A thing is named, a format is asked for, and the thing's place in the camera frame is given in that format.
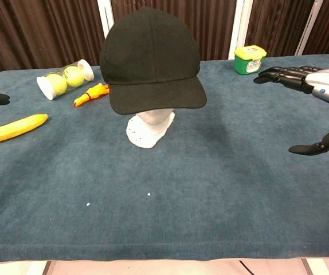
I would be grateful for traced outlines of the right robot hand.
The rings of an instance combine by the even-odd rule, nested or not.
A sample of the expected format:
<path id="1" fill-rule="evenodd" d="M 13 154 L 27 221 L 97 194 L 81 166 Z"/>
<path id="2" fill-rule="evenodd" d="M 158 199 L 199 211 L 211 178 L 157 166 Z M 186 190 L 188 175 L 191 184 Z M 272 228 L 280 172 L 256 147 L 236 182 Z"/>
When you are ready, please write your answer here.
<path id="1" fill-rule="evenodd" d="M 258 74 L 254 83 L 280 83 L 285 87 L 311 94 L 329 103 L 329 68 L 322 69 L 314 66 L 280 67 L 273 66 Z M 314 156 L 329 151 L 329 133 L 318 143 L 311 145 L 295 145 L 289 152 L 299 155 Z"/>

